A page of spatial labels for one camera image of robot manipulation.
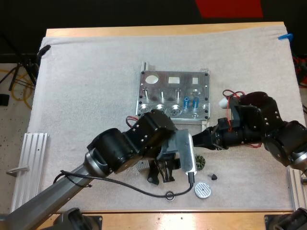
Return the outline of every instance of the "white cloth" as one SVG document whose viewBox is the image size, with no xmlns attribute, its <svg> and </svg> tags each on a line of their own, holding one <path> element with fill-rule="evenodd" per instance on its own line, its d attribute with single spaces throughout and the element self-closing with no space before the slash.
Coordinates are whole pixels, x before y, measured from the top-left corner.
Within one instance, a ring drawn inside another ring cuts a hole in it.
<svg viewBox="0 0 307 230">
<path fill-rule="evenodd" d="M 135 113 L 142 61 L 150 70 L 211 71 L 211 125 L 225 117 L 218 102 L 224 89 L 264 91 L 273 97 L 283 120 L 304 123 L 284 26 L 184 36 L 122 36 L 95 38 L 46 37 L 29 132 L 48 132 L 42 188 L 52 184 L 60 170 L 72 170 L 84 159 L 86 146 L 106 129 L 127 130 L 125 117 Z M 192 133 L 200 128 L 189 127 Z M 123 186 L 92 182 L 62 210 L 291 209 L 286 169 L 267 152 L 247 147 L 226 151 L 196 148 L 206 159 L 196 182 L 208 182 L 212 194 L 199 200 L 194 191 L 173 202 L 153 198 Z M 211 181 L 208 174 L 218 176 Z M 177 170 L 175 182 L 149 184 L 147 175 L 131 168 L 111 178 L 156 194 L 188 188 Z"/>
</svg>

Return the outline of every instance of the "rectangular hole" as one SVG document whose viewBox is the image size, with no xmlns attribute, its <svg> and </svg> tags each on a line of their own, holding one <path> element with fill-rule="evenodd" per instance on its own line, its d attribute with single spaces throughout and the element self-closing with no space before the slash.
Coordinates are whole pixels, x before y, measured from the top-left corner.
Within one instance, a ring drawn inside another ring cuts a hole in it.
<svg viewBox="0 0 307 230">
<path fill-rule="evenodd" d="M 192 78 L 192 84 L 198 84 L 198 78 Z"/>
<path fill-rule="evenodd" d="M 169 77 L 168 83 L 169 84 L 180 84 L 180 78 L 179 77 Z"/>
</svg>

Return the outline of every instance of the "blue clip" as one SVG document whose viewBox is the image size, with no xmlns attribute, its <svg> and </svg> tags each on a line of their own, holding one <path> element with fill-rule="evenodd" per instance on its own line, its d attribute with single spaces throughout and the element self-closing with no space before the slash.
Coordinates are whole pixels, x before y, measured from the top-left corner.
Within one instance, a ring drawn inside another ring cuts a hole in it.
<svg viewBox="0 0 307 230">
<path fill-rule="evenodd" d="M 284 40 L 284 39 L 288 39 L 289 42 L 291 42 L 293 40 L 293 34 L 285 34 L 278 37 L 278 40 Z"/>
</svg>

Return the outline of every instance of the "black tripod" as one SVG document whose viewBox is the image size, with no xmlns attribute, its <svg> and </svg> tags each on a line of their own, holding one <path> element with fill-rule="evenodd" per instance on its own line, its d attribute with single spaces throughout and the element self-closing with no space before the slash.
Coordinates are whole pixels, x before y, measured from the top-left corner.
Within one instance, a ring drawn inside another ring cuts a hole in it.
<svg viewBox="0 0 307 230">
<path fill-rule="evenodd" d="M 0 84 L 11 74 L 14 72 L 13 79 L 11 81 L 9 91 L 12 90 L 12 87 L 14 83 L 18 83 L 20 85 L 23 85 L 25 87 L 35 87 L 36 86 L 36 80 L 38 76 L 38 70 L 39 70 L 39 64 L 36 63 L 36 61 L 32 61 L 30 58 L 24 58 L 22 57 L 21 53 L 18 51 L 18 49 L 13 45 L 13 43 L 4 35 L 0 34 L 0 37 L 7 43 L 7 45 L 14 51 L 15 55 L 18 57 L 17 66 L 10 70 L 9 73 L 7 73 L 1 80 Z M 18 71 L 20 67 L 24 67 L 31 79 L 32 84 L 29 86 L 29 84 L 25 81 L 16 79 L 18 75 Z"/>
</svg>

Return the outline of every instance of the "black background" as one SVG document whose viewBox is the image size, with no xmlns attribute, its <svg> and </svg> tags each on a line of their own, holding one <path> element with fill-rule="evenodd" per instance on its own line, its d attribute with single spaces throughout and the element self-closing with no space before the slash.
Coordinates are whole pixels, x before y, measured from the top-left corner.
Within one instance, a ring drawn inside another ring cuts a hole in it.
<svg viewBox="0 0 307 230">
<path fill-rule="evenodd" d="M 307 0 L 262 0 L 263 19 L 201 17 L 194 0 L 0 0 L 0 32 L 26 54 L 47 28 L 284 21 L 296 54 L 307 54 Z M 0 39 L 0 62 L 15 62 Z"/>
</svg>

